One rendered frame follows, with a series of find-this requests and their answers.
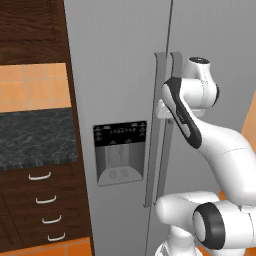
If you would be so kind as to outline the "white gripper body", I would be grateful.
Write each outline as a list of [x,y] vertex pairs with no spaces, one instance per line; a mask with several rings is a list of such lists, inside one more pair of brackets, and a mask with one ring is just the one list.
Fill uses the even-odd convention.
[[169,119],[170,121],[173,121],[173,115],[168,110],[162,99],[158,101],[156,115],[159,119]]

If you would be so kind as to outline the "grey fridge door with dispenser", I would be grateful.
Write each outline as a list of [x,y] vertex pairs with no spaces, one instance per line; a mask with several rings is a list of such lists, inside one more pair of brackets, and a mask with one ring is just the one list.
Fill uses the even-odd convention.
[[157,52],[171,0],[64,0],[95,256],[146,256]]

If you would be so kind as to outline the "dark wood drawer front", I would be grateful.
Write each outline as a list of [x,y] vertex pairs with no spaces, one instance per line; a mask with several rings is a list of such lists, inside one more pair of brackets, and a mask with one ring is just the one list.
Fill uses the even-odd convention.
[[[69,206],[79,201],[79,190],[73,187],[38,187],[2,190],[3,198],[10,211],[31,211],[57,206]],[[57,195],[49,204],[36,204],[35,199],[47,200]]]
[[[60,222],[45,225],[42,218],[52,220],[62,215]],[[20,229],[30,230],[33,228],[58,227],[64,225],[72,225],[80,222],[82,211],[75,207],[68,208],[46,208],[40,210],[20,211],[12,214],[15,224]]]
[[34,246],[48,245],[57,242],[49,242],[47,236],[50,237],[59,237],[63,233],[66,233],[66,237],[58,242],[64,242],[73,239],[79,239],[83,237],[88,237],[88,233],[79,225],[71,226],[60,226],[60,227],[43,227],[41,229],[30,229],[30,230],[21,230],[20,239],[21,243],[18,246],[21,248],[29,248]]
[[[43,176],[51,172],[46,180],[30,181],[28,175]],[[17,187],[32,187],[43,185],[59,185],[76,181],[83,172],[79,163],[65,163],[27,169],[10,170],[0,173],[0,190]]]

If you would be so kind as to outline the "dark wood cupboard door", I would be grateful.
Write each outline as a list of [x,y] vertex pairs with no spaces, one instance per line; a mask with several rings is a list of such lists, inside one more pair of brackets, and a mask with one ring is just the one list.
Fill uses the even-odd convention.
[[0,0],[0,65],[66,61],[64,0]]

